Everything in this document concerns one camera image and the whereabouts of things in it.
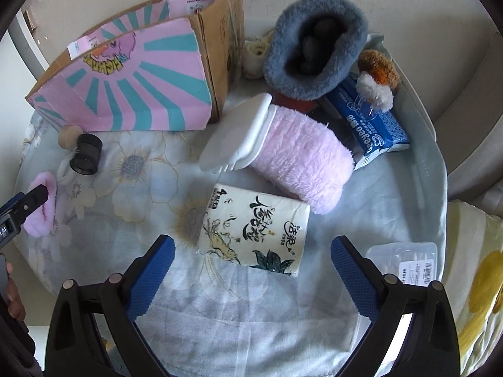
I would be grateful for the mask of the person's hand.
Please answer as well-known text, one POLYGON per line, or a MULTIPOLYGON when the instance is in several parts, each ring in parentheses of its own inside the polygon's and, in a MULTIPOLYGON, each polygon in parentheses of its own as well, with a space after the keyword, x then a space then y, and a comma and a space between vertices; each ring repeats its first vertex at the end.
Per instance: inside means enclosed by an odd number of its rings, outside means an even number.
POLYGON ((19 295, 19 290, 11 278, 13 266, 10 262, 6 262, 6 271, 8 274, 8 283, 6 293, 8 297, 8 313, 17 321, 23 322, 25 320, 25 306, 19 295))

